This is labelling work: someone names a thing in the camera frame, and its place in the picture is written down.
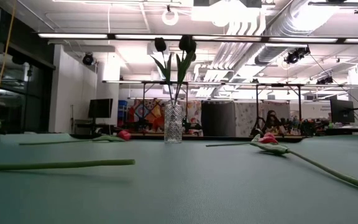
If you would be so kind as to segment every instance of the woman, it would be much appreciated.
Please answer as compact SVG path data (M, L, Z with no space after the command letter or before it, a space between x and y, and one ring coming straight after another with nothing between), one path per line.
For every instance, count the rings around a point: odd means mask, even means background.
M274 110L267 112L266 123L264 128L262 128L262 131L263 133L285 134L284 127L277 119L276 112Z

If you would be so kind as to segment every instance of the computer monitor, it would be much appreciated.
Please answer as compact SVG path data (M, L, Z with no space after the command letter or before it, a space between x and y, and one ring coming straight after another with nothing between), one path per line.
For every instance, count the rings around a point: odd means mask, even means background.
M89 118L110 118L112 99L91 100L89 104Z
M336 123L354 123L353 102L346 100L330 100L331 119Z

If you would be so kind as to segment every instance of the ventilation duct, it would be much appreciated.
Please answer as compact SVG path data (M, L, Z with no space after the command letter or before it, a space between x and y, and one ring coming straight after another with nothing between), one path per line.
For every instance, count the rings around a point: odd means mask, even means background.
M321 27L336 12L338 7L309 6L311 0L294 0L266 29L266 36L308 36ZM246 73L247 78L253 77L287 51L288 47L270 47L265 44L253 44L246 56L234 67L235 73ZM252 73L243 69L246 63L256 63L259 71L253 68Z

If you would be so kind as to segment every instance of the table surface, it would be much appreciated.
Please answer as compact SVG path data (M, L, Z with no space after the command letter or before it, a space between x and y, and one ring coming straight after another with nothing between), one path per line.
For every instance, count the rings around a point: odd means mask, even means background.
M63 141L67 134L0 136L0 163L136 159L136 165L0 172L0 224L358 223L358 188L293 155L212 141ZM288 147L358 178L358 136Z

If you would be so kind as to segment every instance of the crystal vase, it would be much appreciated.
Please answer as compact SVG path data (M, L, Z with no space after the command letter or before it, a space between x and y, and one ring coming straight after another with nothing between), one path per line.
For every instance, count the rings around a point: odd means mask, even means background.
M182 128L181 105L165 106L164 141L165 143L181 143Z

